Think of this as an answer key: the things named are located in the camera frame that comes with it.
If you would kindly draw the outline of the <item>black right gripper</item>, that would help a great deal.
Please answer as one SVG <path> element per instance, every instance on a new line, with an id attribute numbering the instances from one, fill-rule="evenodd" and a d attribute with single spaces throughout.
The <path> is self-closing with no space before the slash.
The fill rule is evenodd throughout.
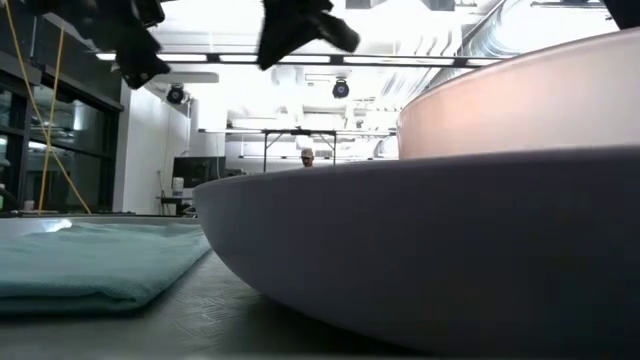
<path id="1" fill-rule="evenodd" d="M 355 30 L 329 14 L 333 9 L 330 0 L 263 0 L 263 7 L 264 23 L 257 53 L 261 70 L 267 70 L 319 36 L 349 53 L 355 52 L 360 44 Z M 284 21 L 287 19 L 302 21 Z M 310 22 L 317 23 L 318 28 Z"/>

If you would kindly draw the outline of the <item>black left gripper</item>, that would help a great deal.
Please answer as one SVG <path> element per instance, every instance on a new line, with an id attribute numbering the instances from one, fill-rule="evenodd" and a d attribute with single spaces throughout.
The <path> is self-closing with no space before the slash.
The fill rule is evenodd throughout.
<path id="1" fill-rule="evenodd" d="M 148 31 L 165 20 L 161 0 L 27 0 L 27 7 L 37 15 L 54 14 L 100 50 L 117 52 L 119 70 L 132 90 L 147 84 L 147 75 L 170 72 L 158 57 L 161 45 Z"/>

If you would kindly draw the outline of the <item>teal napkin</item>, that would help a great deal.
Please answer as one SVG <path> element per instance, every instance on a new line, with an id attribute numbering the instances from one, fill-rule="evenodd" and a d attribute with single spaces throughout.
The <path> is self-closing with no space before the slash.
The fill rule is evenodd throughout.
<path id="1" fill-rule="evenodd" d="M 0 236 L 0 314 L 141 308 L 210 249 L 197 225 L 80 223 Z"/>

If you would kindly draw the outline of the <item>lavender plate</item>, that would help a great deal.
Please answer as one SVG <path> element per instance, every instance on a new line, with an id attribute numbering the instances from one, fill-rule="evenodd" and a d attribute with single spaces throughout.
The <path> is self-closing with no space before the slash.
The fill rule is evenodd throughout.
<path id="1" fill-rule="evenodd" d="M 438 355 L 640 358 L 640 147 L 204 183 L 212 247 L 309 317 Z"/>

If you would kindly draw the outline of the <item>white ceiling pipe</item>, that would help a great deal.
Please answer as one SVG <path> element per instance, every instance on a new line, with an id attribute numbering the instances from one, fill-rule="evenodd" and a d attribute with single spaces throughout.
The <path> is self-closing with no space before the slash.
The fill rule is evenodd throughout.
<path id="1" fill-rule="evenodd" d="M 167 84 L 218 83 L 219 75 L 215 72 L 171 72 L 157 75 L 153 81 Z"/>

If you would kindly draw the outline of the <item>black monitor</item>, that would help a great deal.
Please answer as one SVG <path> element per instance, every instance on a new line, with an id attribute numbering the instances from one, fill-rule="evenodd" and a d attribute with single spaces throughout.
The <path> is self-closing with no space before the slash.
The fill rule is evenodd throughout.
<path id="1" fill-rule="evenodd" d="M 182 178 L 185 188 L 218 180 L 225 176 L 225 157 L 175 157 L 173 178 Z"/>

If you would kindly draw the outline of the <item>small dark table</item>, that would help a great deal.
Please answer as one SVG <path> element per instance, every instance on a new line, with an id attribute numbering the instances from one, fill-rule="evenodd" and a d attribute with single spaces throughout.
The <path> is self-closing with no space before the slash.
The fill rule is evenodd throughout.
<path id="1" fill-rule="evenodd" d="M 161 216 L 189 217 L 195 214 L 193 198 L 185 196 L 157 196 Z"/>

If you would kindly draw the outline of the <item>long ceiling light rail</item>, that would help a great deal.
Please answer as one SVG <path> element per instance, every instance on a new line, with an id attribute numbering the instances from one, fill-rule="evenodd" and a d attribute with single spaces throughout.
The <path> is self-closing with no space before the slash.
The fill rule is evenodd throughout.
<path id="1" fill-rule="evenodd" d="M 158 54 L 158 58 L 170 64 L 258 64 L 257 55 L 251 53 L 161 53 Z M 277 65 L 475 69 L 500 61 L 504 61 L 504 58 L 299 53 L 283 57 Z"/>

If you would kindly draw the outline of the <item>dark framed glass wall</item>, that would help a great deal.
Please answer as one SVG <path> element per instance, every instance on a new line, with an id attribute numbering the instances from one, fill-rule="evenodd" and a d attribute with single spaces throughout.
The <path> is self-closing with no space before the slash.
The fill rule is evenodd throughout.
<path id="1" fill-rule="evenodd" d="M 26 70 L 23 79 L 0 51 L 0 211 L 28 201 L 61 213 L 110 209 L 119 80 L 85 59 Z"/>

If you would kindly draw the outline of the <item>black metal frame stand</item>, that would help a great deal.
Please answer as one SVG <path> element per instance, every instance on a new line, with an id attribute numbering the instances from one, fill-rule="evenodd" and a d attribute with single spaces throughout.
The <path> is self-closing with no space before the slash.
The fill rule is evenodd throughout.
<path id="1" fill-rule="evenodd" d="M 303 129 L 303 128 L 292 128 L 292 129 L 263 129 L 261 133 L 264 135 L 264 146 L 263 146 L 263 171 L 267 171 L 267 155 L 268 149 L 276 143 L 283 135 L 290 136 L 319 136 L 332 150 L 333 152 L 333 164 L 336 164 L 336 154 L 337 154 L 337 131 L 336 130 L 311 130 L 311 129 Z"/>

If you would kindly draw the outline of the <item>silver ventilation duct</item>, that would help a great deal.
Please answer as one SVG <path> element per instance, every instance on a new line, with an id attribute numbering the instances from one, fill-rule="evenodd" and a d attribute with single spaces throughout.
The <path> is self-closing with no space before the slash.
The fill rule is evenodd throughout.
<path id="1" fill-rule="evenodd" d="M 504 0 L 457 54 L 513 57 L 617 30 L 601 0 Z"/>

